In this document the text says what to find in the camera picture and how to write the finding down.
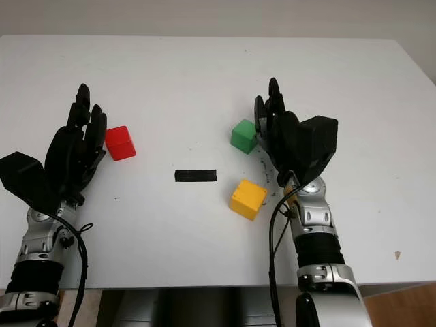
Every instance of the dark stain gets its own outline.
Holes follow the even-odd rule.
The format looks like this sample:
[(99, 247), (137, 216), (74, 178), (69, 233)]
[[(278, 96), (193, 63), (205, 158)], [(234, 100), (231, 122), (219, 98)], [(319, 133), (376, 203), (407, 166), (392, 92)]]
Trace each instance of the dark stain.
[(266, 177), (266, 184), (269, 184), (270, 183), (270, 175), (268, 175), (268, 173), (266, 172), (266, 163), (263, 159), (261, 159), (260, 162), (264, 167), (264, 175)]

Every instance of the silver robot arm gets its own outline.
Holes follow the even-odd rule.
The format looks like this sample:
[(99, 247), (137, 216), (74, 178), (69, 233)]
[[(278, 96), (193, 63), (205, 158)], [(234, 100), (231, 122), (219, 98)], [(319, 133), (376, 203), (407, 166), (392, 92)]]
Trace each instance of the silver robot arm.
[(340, 252), (325, 195), (326, 184), (317, 177), (288, 200), (302, 291), (296, 301), (297, 327), (371, 327), (352, 269)]
[(66, 253), (75, 243), (82, 261), (78, 295), (69, 327), (83, 299), (88, 257), (81, 233), (76, 230), (80, 193), (93, 178), (105, 155), (106, 115), (98, 105), (90, 112), (90, 93), (80, 85), (66, 126), (58, 129), (43, 165), (15, 152), (0, 159), (3, 186), (25, 201), (28, 229), (23, 236), (6, 293), (0, 297), (0, 326), (52, 327), (59, 309), (59, 281)]
[[(57, 216), (74, 224), (76, 209), (62, 202)], [(11, 282), (0, 297), (0, 326), (56, 326), (50, 320), (59, 310), (59, 280), (74, 237), (64, 225), (32, 208), (27, 223)]]

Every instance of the wire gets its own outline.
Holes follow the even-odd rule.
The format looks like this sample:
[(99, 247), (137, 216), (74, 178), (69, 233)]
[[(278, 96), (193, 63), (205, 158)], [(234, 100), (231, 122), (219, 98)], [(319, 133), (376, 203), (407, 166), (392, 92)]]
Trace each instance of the wire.
[(277, 251), (277, 248), (280, 245), (281, 239), (283, 238), (283, 235), (285, 234), (286, 227), (289, 224), (289, 218), (287, 219), (286, 225), (280, 235), (279, 241), (274, 246), (274, 223), (275, 219), (277, 217), (277, 213), (280, 211), (280, 207), (286, 203), (288, 199), (290, 199), (293, 195), (295, 195), (297, 192), (299, 192), (303, 186), (297, 187), (296, 189), (293, 189), (291, 192), (286, 194), (282, 197), (282, 199), (277, 203), (277, 205), (274, 208), (273, 214), (271, 215), (270, 220), (270, 230), (269, 230), (269, 253), (270, 253), (270, 271), (269, 271), (269, 278), (270, 278), (270, 296), (271, 296), (271, 305), (272, 309), (274, 311), (275, 316), (275, 322), (277, 327), (281, 327), (281, 316), (280, 316), (280, 306), (279, 306), (279, 295), (277, 293), (277, 281), (275, 279), (275, 265), (274, 265), (274, 258)]
[(280, 245), (281, 239), (285, 236), (286, 228), (287, 228), (287, 227), (289, 226), (289, 224), (290, 224), (290, 219), (289, 219), (289, 217), (287, 216), (287, 213), (284, 213), (283, 215), (287, 217), (287, 220), (286, 220), (285, 227), (283, 227), (283, 230), (281, 231), (281, 234), (280, 234), (279, 240), (277, 241), (277, 244), (275, 245), (274, 252), (272, 253), (273, 255), (275, 255), (275, 253), (277, 252), (277, 249), (279, 248), (279, 245)]
[(43, 214), (49, 216), (50, 218), (53, 218), (59, 223), (62, 223), (74, 235), (74, 237), (76, 237), (77, 240), (77, 248), (79, 251), (80, 259), (82, 260), (82, 272), (80, 273), (80, 281), (79, 281), (79, 287), (77, 289), (76, 301), (74, 303), (74, 308), (68, 323), (68, 327), (73, 327), (80, 306), (82, 305), (83, 302), (85, 281), (87, 280), (87, 275), (88, 275), (87, 247), (85, 246), (81, 234), (92, 228), (93, 224), (87, 223), (86, 225), (83, 225), (82, 228), (80, 228), (79, 230), (76, 230), (68, 221), (64, 220), (64, 218), (60, 218), (59, 216), (48, 214), (48, 213), (43, 213)]

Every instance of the cube face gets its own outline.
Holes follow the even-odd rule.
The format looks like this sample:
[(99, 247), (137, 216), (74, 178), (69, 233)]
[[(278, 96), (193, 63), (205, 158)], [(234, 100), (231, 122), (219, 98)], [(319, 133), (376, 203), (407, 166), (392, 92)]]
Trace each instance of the cube face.
[(255, 125), (247, 119), (242, 120), (233, 130), (230, 143), (245, 153), (250, 153), (258, 143)]
[(246, 179), (239, 183), (230, 200), (230, 208), (240, 215), (254, 220), (263, 201), (267, 190)]
[(106, 131), (106, 147), (115, 161), (136, 155), (126, 126), (115, 127)]
[(129, 130), (126, 126), (108, 129), (106, 131), (105, 141), (108, 148), (122, 143), (131, 142)]

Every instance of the table surface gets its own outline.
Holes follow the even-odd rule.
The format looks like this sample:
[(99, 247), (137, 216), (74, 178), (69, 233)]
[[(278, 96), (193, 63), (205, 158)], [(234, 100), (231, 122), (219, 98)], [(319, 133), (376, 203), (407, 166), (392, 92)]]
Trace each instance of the table surface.
[[(82, 82), (108, 128), (130, 130), (136, 157), (105, 156), (83, 192), (76, 225), (94, 223), (87, 287), (268, 283), (268, 223), (282, 191), (268, 156), (242, 153), (230, 133), (253, 120), (272, 76), (301, 120), (339, 120), (322, 176), (357, 282), (435, 279), (436, 87), (395, 41), (3, 36), (0, 55), (1, 156), (44, 162)], [(218, 181), (175, 183), (175, 169), (217, 169)], [(228, 207), (243, 178), (268, 189), (255, 221)], [(0, 191), (0, 288), (26, 210)], [(278, 282), (296, 284), (296, 270), (288, 236)], [(77, 287), (79, 271), (73, 251), (62, 286)]]

